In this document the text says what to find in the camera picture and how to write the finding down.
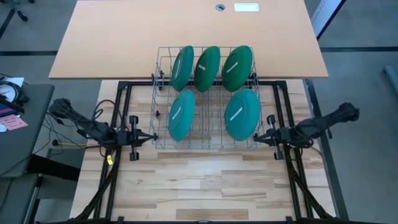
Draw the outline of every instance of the desk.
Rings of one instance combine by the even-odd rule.
[[[98,101],[114,100],[117,85],[117,80],[103,81]],[[287,80],[287,86],[295,123],[311,117],[303,82]],[[149,129],[151,97],[151,86],[132,88],[129,115],[139,117],[138,127],[143,131]],[[261,105],[265,121],[267,115],[276,112],[271,88],[261,90]],[[98,121],[110,122],[113,105],[104,104],[102,108],[104,113]],[[122,151],[112,220],[118,216],[129,221],[274,221],[294,217],[285,162],[274,160],[273,147],[158,150],[146,142],[138,148],[140,160],[135,162],[129,161],[130,150],[124,147]],[[302,159],[309,189],[325,210],[335,215],[322,158],[312,149],[304,150]],[[71,217],[77,216],[94,196],[102,163],[98,148],[86,150]],[[300,204],[304,206],[302,194],[298,192]],[[101,217],[104,217],[107,195],[105,193]]]
[[[23,85],[22,91],[29,97],[21,114],[28,126],[0,133],[2,158],[1,177],[20,177],[25,173],[54,175],[76,181],[80,170],[50,159],[32,154],[37,136],[49,107],[53,85]]]
[[[77,2],[49,77],[149,78],[159,47],[184,45],[248,45],[263,78],[328,76],[303,0],[100,0]]]
[[[28,126],[13,131],[0,133],[0,145],[3,158],[0,163],[0,174],[7,171],[14,164],[30,156],[33,152],[37,136],[43,124],[45,112],[49,107],[53,85],[23,85],[22,91],[29,97],[29,101],[24,104],[25,113],[21,114],[21,119]],[[18,177],[25,173],[29,164],[26,159],[16,165],[12,170],[4,174],[4,177]]]

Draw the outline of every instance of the dark green plate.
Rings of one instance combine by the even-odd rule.
[[[253,134],[260,117],[260,100],[252,90],[237,91],[230,99],[224,115],[226,131],[237,141]]]
[[[180,50],[174,61],[172,70],[172,86],[181,91],[189,81],[193,66],[193,47],[186,46]]]
[[[172,139],[181,141],[189,133],[195,112],[195,97],[191,90],[178,94],[169,115],[169,133]]]
[[[207,91],[213,84],[220,67],[220,49],[208,47],[200,56],[195,68],[193,84],[200,92]]]
[[[228,91],[240,89],[250,76],[252,63],[250,47],[244,45],[235,48],[226,59],[221,73],[224,87]]]

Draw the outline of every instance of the wire dish rack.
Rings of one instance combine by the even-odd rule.
[[[223,87],[221,71],[229,53],[236,47],[220,47],[221,62],[216,79],[210,89],[204,93],[199,92],[193,86],[193,71],[203,51],[207,47],[193,47],[194,63],[190,75],[190,81],[185,89],[191,90],[195,95],[195,115],[190,131],[184,140],[174,141],[169,134],[169,111],[178,92],[171,86],[171,74],[174,60],[183,47],[159,47],[157,62],[153,79],[152,106],[150,111],[150,134],[156,134],[157,139],[152,143],[157,149],[254,149],[261,143],[253,138],[245,141],[235,141],[226,132],[224,112],[233,93]],[[256,92],[261,101],[259,83],[256,75],[256,61],[253,49],[253,65],[248,80],[241,89],[249,88]],[[262,135],[264,125],[262,111],[260,120],[254,133]]]

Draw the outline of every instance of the light wood table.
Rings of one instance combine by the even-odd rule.
[[[103,81],[98,101],[114,100],[117,84],[117,80]],[[294,120],[298,123],[310,117],[303,82],[287,80],[287,84]],[[265,121],[267,115],[276,113],[275,100],[271,87],[261,87],[260,91]],[[138,127],[143,131],[149,130],[151,97],[151,86],[132,88],[129,114],[139,117]],[[104,104],[102,108],[104,113],[99,121],[110,122],[113,105]],[[113,220],[118,216],[124,216],[125,220],[251,221],[294,217],[285,161],[274,160],[273,147],[161,150],[149,141],[138,148],[140,160],[135,162],[129,161],[130,150],[123,148],[121,156]],[[309,189],[325,210],[335,215],[321,155],[313,149],[304,149],[302,159]],[[98,148],[86,150],[71,217],[78,215],[94,196],[102,163]],[[304,215],[300,190],[298,194]]]
[[[185,45],[248,45],[259,77],[328,76],[304,0],[100,0],[77,2],[49,77],[148,78],[159,47]]]

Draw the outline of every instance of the chair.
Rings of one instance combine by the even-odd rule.
[[[16,0],[0,0],[0,2],[1,2],[1,3],[8,3],[8,4],[10,4],[11,8],[12,8],[13,10],[15,10],[15,11],[18,13],[18,16],[20,17],[20,19],[22,19],[22,20],[25,21],[25,22],[28,20],[28,18],[27,18],[27,16],[25,15],[25,13],[22,12],[22,11],[19,9],[19,3],[20,3],[20,2],[17,2]],[[35,3],[35,0],[29,0],[29,2],[30,2],[30,3]]]

